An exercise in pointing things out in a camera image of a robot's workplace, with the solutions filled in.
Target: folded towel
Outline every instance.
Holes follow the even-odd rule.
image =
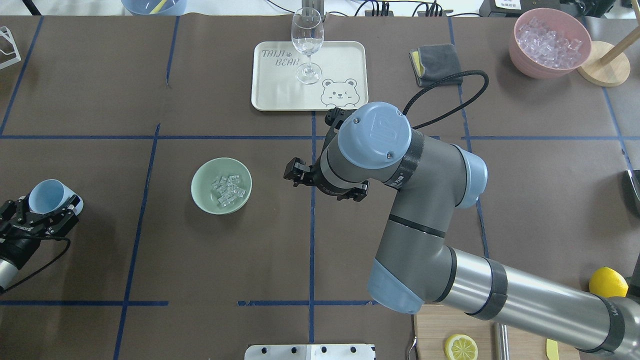
[[[460,61],[453,44],[424,45],[409,52],[409,59],[418,86],[427,87],[447,75],[461,72]],[[462,84],[462,78],[447,81],[445,85]]]

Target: lemon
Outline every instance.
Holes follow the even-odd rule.
[[[444,353],[448,360],[476,360],[478,358],[478,346],[467,335],[455,334],[449,336],[444,343]]]
[[[629,285],[625,278],[606,266],[596,270],[589,280],[589,292],[601,297],[624,297],[628,289]]]

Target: blue tape line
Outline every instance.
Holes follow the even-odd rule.
[[[7,140],[151,140],[152,135],[1,135]]]
[[[617,136],[466,136],[469,140],[618,140]]]
[[[129,301],[127,306],[169,306],[168,301]]]
[[[33,48],[36,45],[36,40],[38,39],[38,34],[40,34],[42,21],[44,21],[44,16],[41,16],[40,21],[38,21],[38,27],[36,28],[35,34],[33,34],[33,39],[31,40],[31,46],[29,46],[29,51],[27,52],[27,56],[24,58],[24,63],[22,64],[22,69],[20,69],[20,75],[18,75],[18,80],[15,82],[15,87],[13,88],[13,93],[11,94],[9,105],[7,105],[6,107],[6,112],[4,113],[4,119],[2,120],[2,125],[0,125],[0,135],[2,135],[2,133],[4,132],[4,127],[6,126],[6,122],[7,120],[9,120],[9,113],[11,113],[11,108],[13,107],[15,96],[18,94],[18,89],[20,88],[20,83],[22,82],[24,71],[27,69],[27,64],[29,63],[29,59],[31,59],[31,53],[33,53]]]
[[[238,306],[308,306],[308,300],[249,300],[239,301]]]
[[[113,351],[113,360],[117,360],[120,356],[120,344],[122,343],[122,333],[124,332],[124,322],[127,319],[127,309],[129,307],[123,305],[120,313],[120,325],[118,326],[118,337],[116,339],[116,347]]]
[[[314,300],[316,306],[365,306],[378,305],[375,300]],[[309,306],[308,300],[249,300],[239,301],[238,306]]]
[[[491,258],[489,256],[489,244],[486,241],[486,228],[484,227],[484,216],[482,215],[482,202],[480,199],[476,202],[476,209],[478,211],[478,217],[480,218],[480,232],[482,236],[482,247],[484,251],[484,256],[486,258]]]
[[[451,37],[451,43],[455,45],[456,41],[453,31],[453,22],[451,21],[450,17],[447,18],[447,21],[449,22],[449,36]],[[458,97],[460,98],[460,104],[464,104],[464,100],[462,99],[462,84],[458,84]],[[469,122],[467,119],[467,109],[462,108],[461,113],[462,119],[464,120],[463,125],[465,127],[465,141],[467,143],[467,151],[473,152],[473,148],[471,147],[471,133],[469,131]],[[484,226],[484,216],[482,214],[482,203],[480,199],[478,199],[478,201],[476,202],[476,209],[478,213],[478,219],[480,220],[480,238],[482,239],[483,252],[484,256],[488,258],[489,244],[486,241],[486,228]]]
[[[311,140],[311,136],[243,135],[163,135],[161,140]]]
[[[103,300],[0,300],[0,306],[122,306],[122,301]],[[129,306],[168,306],[168,301],[132,301]]]
[[[145,190],[142,195],[142,204],[140,205],[140,216],[138,217],[138,228],[136,230],[136,240],[133,244],[133,252],[131,254],[131,264],[129,265],[129,275],[127,276],[127,287],[124,293],[124,301],[122,303],[122,313],[120,314],[120,325],[118,326],[118,337],[113,352],[113,360],[117,360],[120,355],[120,344],[122,343],[122,333],[124,332],[124,323],[127,319],[127,307],[129,305],[129,294],[131,293],[131,283],[133,281],[133,271],[136,268],[136,258],[138,256],[138,245],[140,244],[140,235],[142,233],[142,220],[145,216],[147,208],[147,195],[149,194],[149,182],[151,180],[151,171],[154,167],[154,158],[156,157],[156,147],[158,144],[158,133],[160,132],[160,124],[156,126],[154,134],[154,143],[151,146],[151,156],[149,157],[149,166],[147,169],[147,179],[145,181]]]
[[[613,126],[616,128],[616,134],[618,135],[618,140],[620,141],[622,152],[625,153],[625,161],[627,162],[627,169],[633,170],[634,168],[631,166],[631,159],[629,159],[629,153],[627,152],[627,145],[625,145],[625,141],[622,138],[622,132],[620,131],[618,118],[616,118],[616,113],[613,110],[613,106],[611,105],[611,100],[609,98],[609,93],[607,91],[607,88],[604,86],[602,87],[602,93],[604,94],[604,99],[607,102],[607,107],[609,108],[609,113],[611,114],[611,120],[613,121]]]
[[[166,64],[166,78],[165,83],[169,85],[169,74],[171,73],[171,63],[173,62],[173,50],[175,49],[175,39],[178,36],[178,24],[180,23],[180,17],[175,17],[175,25],[173,26],[173,39],[171,40],[171,50],[169,50],[169,61]]]
[[[378,305],[379,302],[375,300],[317,300],[318,306],[364,306],[364,305]]]
[[[0,135],[7,140],[153,140],[153,135]],[[311,140],[311,136],[296,135],[162,135],[160,140]]]
[[[316,163],[316,112],[311,111],[311,163]],[[309,343],[315,342],[314,319],[316,297],[316,188],[311,187],[310,210],[310,245],[309,245]]]
[[[453,35],[453,23],[450,17],[447,17],[447,22],[449,22],[449,41],[451,41],[452,45],[456,45],[456,39]]]
[[[122,301],[3,300],[0,306],[122,306]]]

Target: glass base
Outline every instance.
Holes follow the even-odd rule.
[[[322,78],[322,70],[316,63],[304,63],[296,70],[296,78],[306,85],[315,84]]]

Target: yellow knife handle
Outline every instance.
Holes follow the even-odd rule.
[[[556,340],[547,339],[547,357],[549,360],[559,360],[558,342]]]
[[[153,10],[151,10],[151,12],[149,13],[158,13],[165,3],[166,3],[166,0],[160,0],[158,5],[156,5],[156,7]]]

